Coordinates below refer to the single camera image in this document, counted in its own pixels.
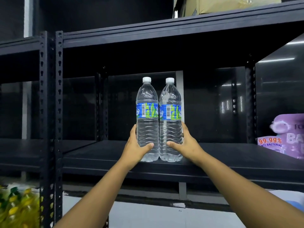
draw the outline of forearm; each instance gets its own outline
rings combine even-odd
[[[128,171],[128,167],[118,161],[55,228],[102,227]]]
[[[246,227],[303,226],[304,213],[245,179],[209,154],[202,152],[199,166]]]

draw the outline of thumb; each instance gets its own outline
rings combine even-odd
[[[176,149],[178,152],[181,152],[182,146],[180,144],[177,144],[175,142],[167,142],[167,145],[173,149]]]
[[[150,149],[152,149],[154,147],[154,143],[149,143],[149,144],[147,144],[147,145],[145,145],[144,147],[142,147],[141,149],[145,152],[145,153],[147,153]]]

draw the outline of bottle label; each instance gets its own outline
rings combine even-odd
[[[181,105],[163,104],[159,107],[160,120],[181,120]]]
[[[158,118],[157,103],[137,103],[136,104],[137,118]]]

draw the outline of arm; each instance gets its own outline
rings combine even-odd
[[[135,135],[136,125],[130,132],[119,161],[74,207],[56,223],[55,228],[102,227],[127,173],[153,148],[150,143],[140,147]]]
[[[243,224],[250,227],[303,227],[304,213],[245,179],[207,154],[183,123],[184,142],[167,144],[193,161],[209,176]]]

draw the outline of cardboard box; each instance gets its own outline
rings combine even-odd
[[[178,17],[187,17],[272,3],[281,3],[281,0],[174,0],[174,11],[178,11]]]

